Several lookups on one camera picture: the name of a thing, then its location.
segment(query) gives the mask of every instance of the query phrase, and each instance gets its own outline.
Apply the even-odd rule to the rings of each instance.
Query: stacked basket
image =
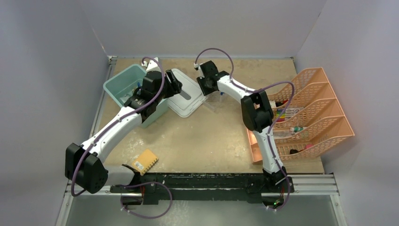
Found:
[[[303,127],[290,137],[276,138],[276,146],[282,160],[312,158],[322,155],[328,149],[354,136],[353,130],[322,68],[309,68],[292,79],[295,95],[289,108],[303,108],[290,119],[277,122],[274,130],[289,130]],[[284,102],[291,95],[290,85],[280,92],[268,95],[270,101]],[[252,132],[248,130],[253,162],[260,162],[262,156]]]

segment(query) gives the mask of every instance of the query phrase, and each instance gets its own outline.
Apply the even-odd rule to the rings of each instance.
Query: white wall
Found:
[[[76,0],[0,0],[0,225],[54,225],[107,57]]]
[[[80,0],[108,55],[297,54],[326,0]]]
[[[399,1],[328,0],[296,59],[324,67],[356,137],[323,156],[350,225],[399,222]]]

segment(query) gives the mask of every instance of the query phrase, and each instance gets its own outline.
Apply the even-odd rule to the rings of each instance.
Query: green storage box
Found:
[[[121,73],[113,76],[103,85],[104,90],[111,96],[111,98],[123,107],[129,97],[133,95],[132,90],[138,87],[138,83],[143,83],[145,70],[140,65],[131,65],[123,70]],[[168,110],[168,102],[163,99],[157,106],[157,110],[150,115],[147,120],[141,125],[142,128],[148,127],[157,118],[163,115]]]

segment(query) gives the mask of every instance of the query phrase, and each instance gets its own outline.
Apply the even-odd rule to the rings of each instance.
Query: wooden table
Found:
[[[114,74],[141,59],[118,59]],[[212,59],[218,69],[230,72],[230,61]],[[177,68],[190,78],[198,76],[193,59],[163,59],[164,70]],[[234,60],[234,78],[251,88],[262,88],[277,81],[291,80],[295,75],[291,59]],[[277,92],[274,87],[268,93]],[[102,128],[120,110],[106,95],[100,120]],[[246,128],[238,102],[227,96],[215,111],[200,106],[190,117],[181,118],[168,110],[149,127],[131,131],[111,152],[105,164],[130,164],[145,149],[152,150],[159,161],[150,172],[262,172],[261,165],[251,163]],[[288,173],[324,173],[320,158],[283,161]]]

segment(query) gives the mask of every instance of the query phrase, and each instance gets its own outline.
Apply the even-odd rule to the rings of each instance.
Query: yellow notebook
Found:
[[[156,162],[158,157],[149,149],[146,149],[136,160],[133,161],[132,167],[144,175]]]

